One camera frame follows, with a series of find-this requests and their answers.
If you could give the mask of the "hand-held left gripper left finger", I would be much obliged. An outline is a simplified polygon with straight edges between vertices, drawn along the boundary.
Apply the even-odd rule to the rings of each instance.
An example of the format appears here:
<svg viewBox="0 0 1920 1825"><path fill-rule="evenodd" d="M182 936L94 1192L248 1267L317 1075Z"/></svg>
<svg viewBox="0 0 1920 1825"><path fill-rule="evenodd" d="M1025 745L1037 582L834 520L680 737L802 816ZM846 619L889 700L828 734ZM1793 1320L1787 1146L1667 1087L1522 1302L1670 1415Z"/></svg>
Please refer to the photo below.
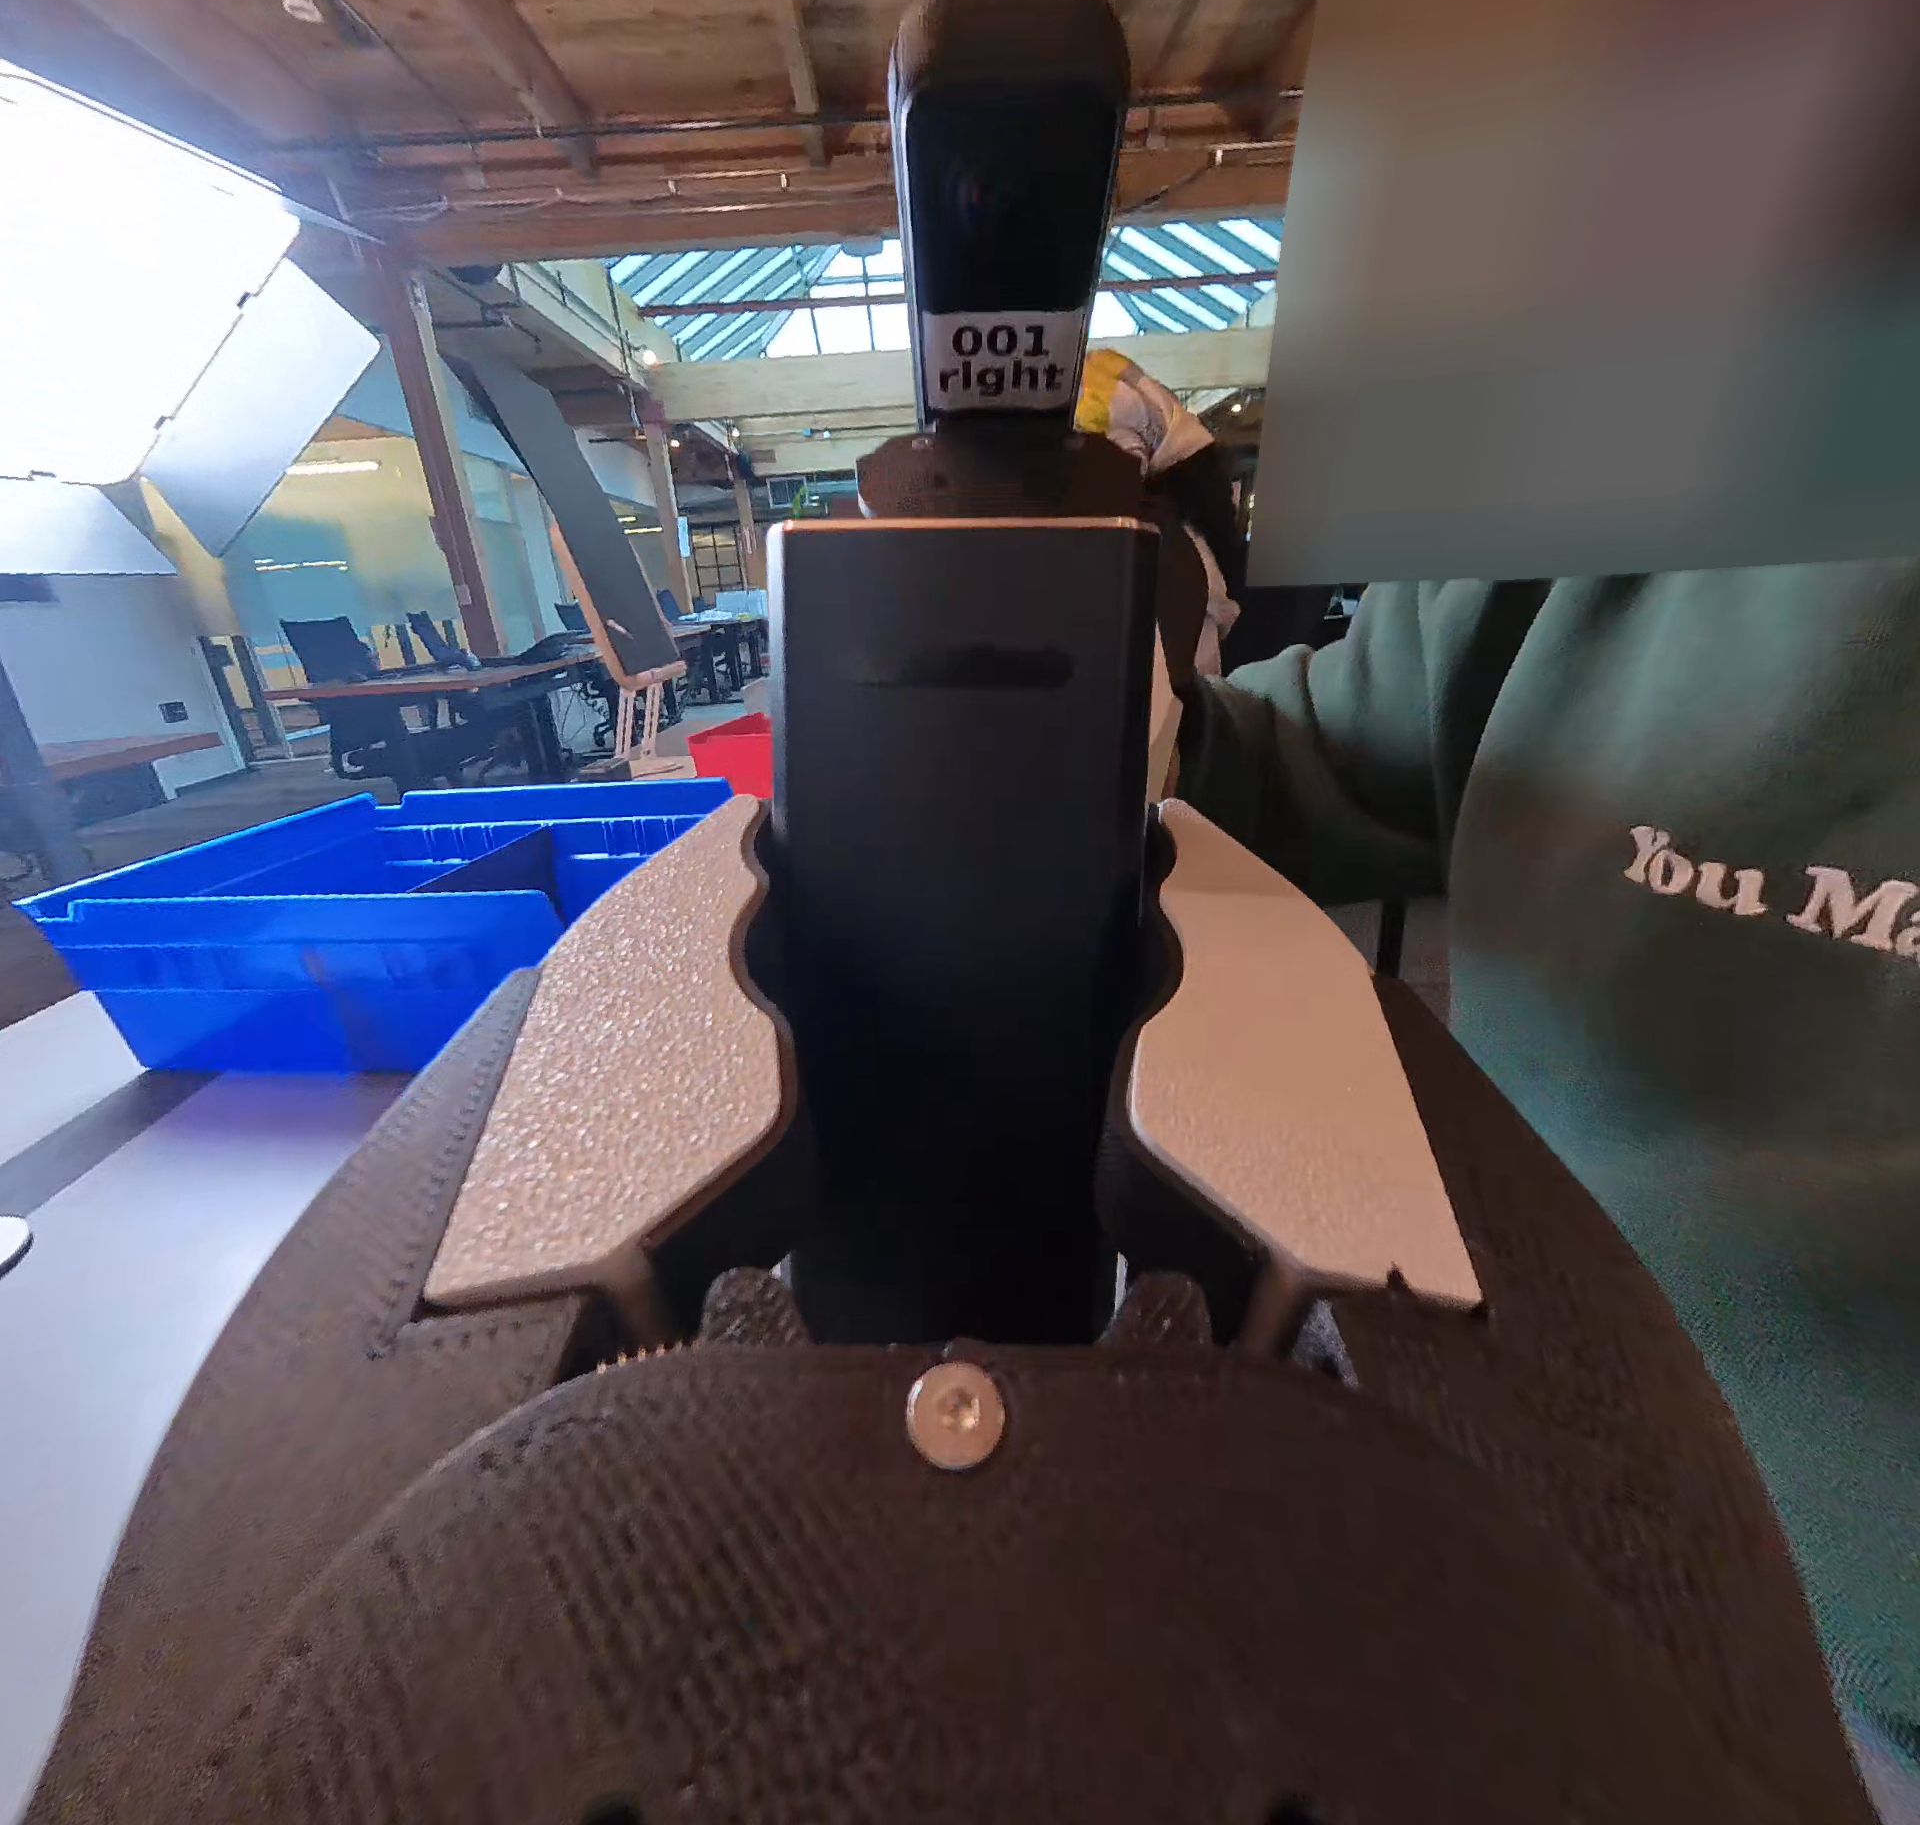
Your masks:
<svg viewBox="0 0 1920 1825"><path fill-rule="evenodd" d="M748 968L765 807L729 796L543 958L422 1285L435 1309L553 1293L697 1309L796 1233L796 1055Z"/></svg>

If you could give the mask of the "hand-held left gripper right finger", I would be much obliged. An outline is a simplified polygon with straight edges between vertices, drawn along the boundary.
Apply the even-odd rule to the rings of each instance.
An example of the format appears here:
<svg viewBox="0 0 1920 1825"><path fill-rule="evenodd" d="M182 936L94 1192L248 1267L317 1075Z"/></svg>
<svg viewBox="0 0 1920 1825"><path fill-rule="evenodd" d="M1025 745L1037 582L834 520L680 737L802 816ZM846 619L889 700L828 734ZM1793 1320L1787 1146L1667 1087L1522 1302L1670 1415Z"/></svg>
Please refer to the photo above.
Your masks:
<svg viewBox="0 0 1920 1825"><path fill-rule="evenodd" d="M1370 965L1192 807L1158 807L1169 985L1116 1068L1114 1242L1188 1275L1213 1333L1277 1352L1312 1302L1484 1300Z"/></svg>

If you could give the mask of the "black usb hub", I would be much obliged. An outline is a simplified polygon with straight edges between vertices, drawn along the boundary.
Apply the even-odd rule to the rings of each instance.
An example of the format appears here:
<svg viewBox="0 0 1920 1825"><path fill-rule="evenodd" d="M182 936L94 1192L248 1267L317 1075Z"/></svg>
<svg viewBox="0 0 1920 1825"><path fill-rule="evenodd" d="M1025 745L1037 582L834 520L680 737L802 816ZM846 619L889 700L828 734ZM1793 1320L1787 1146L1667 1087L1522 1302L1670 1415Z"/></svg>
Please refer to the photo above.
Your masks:
<svg viewBox="0 0 1920 1825"><path fill-rule="evenodd" d="M1087 1341L1132 998L1158 534L792 521L770 544L782 1011L828 1343Z"/></svg>

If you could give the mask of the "person's right forearm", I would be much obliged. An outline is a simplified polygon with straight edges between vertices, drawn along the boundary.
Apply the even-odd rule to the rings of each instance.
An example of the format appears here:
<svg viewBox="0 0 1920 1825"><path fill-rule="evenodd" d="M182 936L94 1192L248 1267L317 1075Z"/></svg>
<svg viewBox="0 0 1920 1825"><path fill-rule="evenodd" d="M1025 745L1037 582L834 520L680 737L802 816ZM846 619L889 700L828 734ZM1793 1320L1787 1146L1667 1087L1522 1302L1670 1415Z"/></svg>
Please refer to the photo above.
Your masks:
<svg viewBox="0 0 1920 1825"><path fill-rule="evenodd" d="M1546 594L1376 582L1340 641L1195 675L1176 794L1320 904L1442 894L1480 741Z"/></svg>

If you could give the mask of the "blue plastic bin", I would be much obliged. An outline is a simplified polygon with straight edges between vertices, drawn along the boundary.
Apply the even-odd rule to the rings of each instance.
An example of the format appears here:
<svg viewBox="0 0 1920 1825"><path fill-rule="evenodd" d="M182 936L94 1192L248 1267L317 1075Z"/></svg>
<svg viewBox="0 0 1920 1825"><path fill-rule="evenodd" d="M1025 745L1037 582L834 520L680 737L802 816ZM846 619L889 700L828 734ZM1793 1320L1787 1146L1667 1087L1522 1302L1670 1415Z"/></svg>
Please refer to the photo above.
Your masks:
<svg viewBox="0 0 1920 1825"><path fill-rule="evenodd" d="M350 796L16 908L146 1069L416 1072L720 778Z"/></svg>

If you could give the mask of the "wooden office desk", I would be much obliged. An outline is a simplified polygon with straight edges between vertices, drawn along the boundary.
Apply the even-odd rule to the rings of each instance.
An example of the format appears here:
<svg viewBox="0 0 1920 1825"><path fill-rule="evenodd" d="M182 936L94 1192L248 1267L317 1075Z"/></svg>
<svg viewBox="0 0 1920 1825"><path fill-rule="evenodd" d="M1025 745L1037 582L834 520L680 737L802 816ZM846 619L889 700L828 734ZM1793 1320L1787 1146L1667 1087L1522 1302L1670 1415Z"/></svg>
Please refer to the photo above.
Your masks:
<svg viewBox="0 0 1920 1825"><path fill-rule="evenodd" d="M337 682L269 688L263 702L317 711L330 767L350 782L386 778L400 792L432 781L460 786L465 767L492 763L509 731L529 782L565 782L578 765L549 702L597 667L597 652L569 641L553 660L395 667Z"/></svg>

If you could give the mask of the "black office chair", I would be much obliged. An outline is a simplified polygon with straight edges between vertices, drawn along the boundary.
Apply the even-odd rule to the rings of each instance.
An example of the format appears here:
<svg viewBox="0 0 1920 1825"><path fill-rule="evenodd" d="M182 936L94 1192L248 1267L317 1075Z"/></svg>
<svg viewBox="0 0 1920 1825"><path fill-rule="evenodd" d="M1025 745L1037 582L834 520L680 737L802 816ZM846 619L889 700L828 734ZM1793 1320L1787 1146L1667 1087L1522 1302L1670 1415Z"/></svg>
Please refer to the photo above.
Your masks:
<svg viewBox="0 0 1920 1825"><path fill-rule="evenodd" d="M377 675L367 646L350 617L278 619L310 686L365 686ZM404 737L400 711L390 702L317 702L327 731L330 770L341 781L394 778L395 749Z"/></svg>

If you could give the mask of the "white light panel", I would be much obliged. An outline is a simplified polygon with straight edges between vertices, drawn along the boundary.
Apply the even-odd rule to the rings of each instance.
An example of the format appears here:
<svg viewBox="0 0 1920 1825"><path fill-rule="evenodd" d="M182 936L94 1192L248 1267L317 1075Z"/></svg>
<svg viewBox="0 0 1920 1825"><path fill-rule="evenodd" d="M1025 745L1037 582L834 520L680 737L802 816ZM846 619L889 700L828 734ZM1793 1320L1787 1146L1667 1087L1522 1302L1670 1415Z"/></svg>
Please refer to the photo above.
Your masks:
<svg viewBox="0 0 1920 1825"><path fill-rule="evenodd" d="M1 572L164 575L110 499L146 483L212 554L373 364L294 260L369 236L1 66Z"/></svg>

